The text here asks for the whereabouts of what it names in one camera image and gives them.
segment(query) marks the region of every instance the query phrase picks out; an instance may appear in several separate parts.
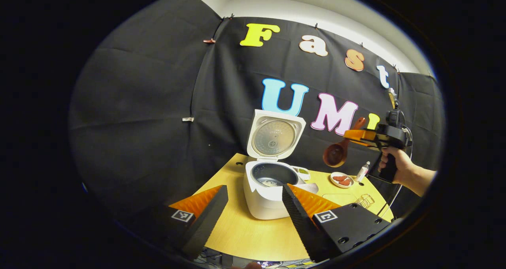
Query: blue letter u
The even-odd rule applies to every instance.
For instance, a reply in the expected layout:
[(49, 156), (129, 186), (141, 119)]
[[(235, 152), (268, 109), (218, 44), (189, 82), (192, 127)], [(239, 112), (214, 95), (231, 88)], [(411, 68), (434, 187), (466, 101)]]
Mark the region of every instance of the blue letter u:
[(285, 87), (286, 84), (281, 80), (273, 78), (266, 78), (262, 80), (262, 83), (265, 86), (264, 96), (262, 98), (262, 109), (292, 116), (298, 115), (300, 108), (302, 107), (304, 94), (309, 91), (308, 87), (297, 83), (292, 84), (291, 89), (293, 90), (293, 100), (291, 102), (291, 107), (288, 110), (282, 110), (278, 107), (278, 100), (281, 89)]

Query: red food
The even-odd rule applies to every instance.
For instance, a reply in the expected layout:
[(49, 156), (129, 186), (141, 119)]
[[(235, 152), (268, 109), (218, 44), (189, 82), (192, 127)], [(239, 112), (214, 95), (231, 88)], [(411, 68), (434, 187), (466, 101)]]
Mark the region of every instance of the red food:
[(347, 177), (332, 177), (332, 179), (334, 179), (335, 181), (343, 181), (346, 178)]
[(351, 183), (351, 180), (349, 180), (349, 179), (339, 182), (339, 184), (344, 185), (344, 186), (348, 186), (350, 183)]

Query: decorative letter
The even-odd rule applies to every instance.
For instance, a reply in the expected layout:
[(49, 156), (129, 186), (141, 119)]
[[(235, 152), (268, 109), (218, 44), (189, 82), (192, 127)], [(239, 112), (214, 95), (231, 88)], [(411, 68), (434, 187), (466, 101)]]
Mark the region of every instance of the decorative letter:
[(349, 49), (346, 51), (345, 64), (352, 70), (363, 71), (364, 69), (364, 55), (361, 52)]
[(369, 113), (369, 124), (367, 125), (367, 129), (376, 130), (376, 124), (380, 121), (380, 118), (374, 114)]
[(329, 52), (325, 50), (325, 41), (323, 41), (321, 38), (311, 35), (304, 35), (302, 36), (302, 40), (304, 41), (298, 44), (302, 51), (315, 53), (318, 56), (326, 56), (329, 54)]
[(320, 93), (318, 98), (321, 100), (320, 111), (318, 111), (316, 120), (311, 123), (311, 128), (316, 130), (325, 129), (323, 121), (327, 118), (327, 129), (329, 132), (334, 129), (340, 121), (339, 127), (336, 128), (336, 134), (341, 136), (344, 135), (345, 131), (349, 130), (351, 126), (351, 120), (353, 119), (353, 114), (355, 114), (355, 111), (358, 109), (358, 105), (351, 101), (347, 101), (341, 106), (341, 109), (337, 111), (334, 96), (327, 93)]
[(266, 78), (262, 80), (265, 86), (264, 96), (262, 97), (262, 109), (273, 112), (280, 112), (292, 116), (297, 116), (302, 107), (302, 100), (304, 94), (309, 91), (309, 88), (302, 84), (293, 83), (291, 89), (293, 90), (293, 100), (291, 101), (291, 107), (288, 110), (282, 110), (278, 107), (279, 94), (281, 89), (286, 84), (278, 79)]
[(248, 33), (246, 33), (246, 38), (239, 43), (241, 46), (262, 47), (264, 43), (260, 41), (260, 37), (262, 37), (264, 41), (267, 41), (271, 39), (272, 31), (276, 33), (280, 31), (277, 25), (250, 23), (246, 26), (249, 27)]
[(383, 87), (385, 87), (385, 88), (389, 88), (390, 84), (388, 84), (388, 82), (387, 82), (388, 73), (385, 70), (385, 67), (384, 66), (376, 66), (376, 68), (378, 69), (378, 71), (380, 73), (379, 80), (381, 81), (381, 85), (383, 85)]

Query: white rice cooker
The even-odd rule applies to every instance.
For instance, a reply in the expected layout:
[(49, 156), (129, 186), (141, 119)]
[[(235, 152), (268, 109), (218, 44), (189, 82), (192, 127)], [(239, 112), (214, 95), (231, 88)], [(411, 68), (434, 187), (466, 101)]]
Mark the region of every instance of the white rice cooker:
[(298, 173), (304, 168), (278, 161), (292, 154), (305, 125), (304, 119), (297, 116), (255, 109), (244, 176), (244, 195), (255, 218), (288, 217), (282, 201), (283, 184), (305, 184), (303, 179), (309, 179), (307, 170), (306, 176)]

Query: white wall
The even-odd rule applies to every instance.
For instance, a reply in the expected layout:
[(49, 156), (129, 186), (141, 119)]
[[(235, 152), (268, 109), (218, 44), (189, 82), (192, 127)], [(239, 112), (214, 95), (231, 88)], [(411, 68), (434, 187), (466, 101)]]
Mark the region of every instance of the white wall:
[[(360, 11), (356, 13), (357, 18), (362, 17), (361, 22), (365, 22), (364, 15), (374, 18), (374, 28), (361, 24), (360, 22), (345, 17), (334, 11), (323, 9), (318, 6), (306, 4), (292, 0), (202, 0), (212, 8), (221, 17), (230, 16), (232, 13), (236, 17), (269, 17), (275, 19), (285, 19), (314, 26), (318, 23), (318, 28), (330, 31), (342, 37), (345, 37), (357, 44), (363, 43), (364, 47), (382, 57), (390, 64), (395, 64), (400, 71), (431, 74), (435, 77), (430, 64), (414, 44), (399, 28), (391, 24), (387, 19), (374, 12), (364, 4), (356, 0), (345, 1), (343, 7), (346, 11)], [(384, 36), (392, 38), (395, 36), (395, 44), (387, 40)]]

